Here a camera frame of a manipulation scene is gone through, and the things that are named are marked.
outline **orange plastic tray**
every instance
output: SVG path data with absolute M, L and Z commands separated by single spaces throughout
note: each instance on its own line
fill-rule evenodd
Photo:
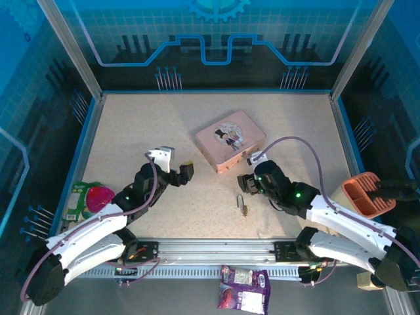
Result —
M 352 177 L 341 184 L 341 189 L 351 202 L 355 210 L 366 218 L 372 219 L 395 208 L 393 199 L 385 201 L 382 198 L 371 200 L 366 192 L 377 190 L 375 182 L 379 182 L 378 176 L 371 172 L 365 172 Z

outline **tin box lid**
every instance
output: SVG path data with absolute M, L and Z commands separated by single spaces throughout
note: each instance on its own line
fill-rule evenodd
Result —
M 199 131 L 196 138 L 214 161 L 221 164 L 265 139 L 266 135 L 240 110 Z

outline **beige tabletop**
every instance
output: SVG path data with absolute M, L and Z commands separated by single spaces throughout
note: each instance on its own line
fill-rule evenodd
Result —
M 149 212 L 129 228 L 153 238 L 294 238 L 304 226 L 322 226 L 277 212 L 263 196 L 243 194 L 245 218 L 236 207 L 236 177 L 251 173 L 246 162 L 217 175 L 197 149 L 202 128 L 244 110 L 266 133 L 268 145 L 294 135 L 317 151 L 328 194 L 349 175 L 327 95 L 293 94 L 109 94 L 83 180 L 99 181 L 116 193 L 134 181 L 147 162 L 144 153 L 175 148 L 172 168 L 192 160 L 195 174 L 186 186 L 169 186 Z M 268 153 L 292 181 L 319 188 L 315 160 L 304 144 L 288 140 Z

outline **cardboard box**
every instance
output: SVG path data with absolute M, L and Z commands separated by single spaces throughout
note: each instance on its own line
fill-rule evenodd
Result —
M 266 135 L 240 110 L 201 130 L 196 138 L 200 152 L 221 174 L 262 150 Z

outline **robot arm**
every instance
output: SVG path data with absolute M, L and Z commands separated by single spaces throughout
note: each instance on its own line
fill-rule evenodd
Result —
M 406 227 L 397 230 L 373 222 L 329 199 L 336 208 L 332 209 L 318 189 L 303 182 L 291 182 L 266 155 L 255 159 L 260 153 L 254 153 L 248 159 L 253 174 L 238 177 L 243 192 L 262 194 L 285 213 L 322 224 L 346 237 L 329 236 L 306 227 L 296 241 L 300 256 L 345 261 L 372 272 L 385 285 L 407 290 L 416 264 L 384 235 L 397 239 L 417 254 L 417 240 L 412 230 Z
M 129 257 L 136 253 L 137 238 L 126 226 L 145 214 L 168 185 L 186 185 L 194 174 L 192 162 L 181 165 L 179 173 L 171 170 L 170 161 L 174 153 L 175 149 L 169 147 L 150 150 L 149 156 L 156 166 L 157 185 L 147 207 L 131 213 L 144 205 L 152 193 L 154 174 L 149 163 L 142 166 L 134 183 L 118 193 L 95 216 L 57 236 L 47 240 L 35 238 L 27 244 L 15 272 L 15 278 L 22 287 L 38 262 L 60 244 L 40 264 L 26 288 L 26 295 L 35 305 L 51 301 L 70 281 L 99 264 L 114 259 L 121 259 L 123 264 L 128 262 Z

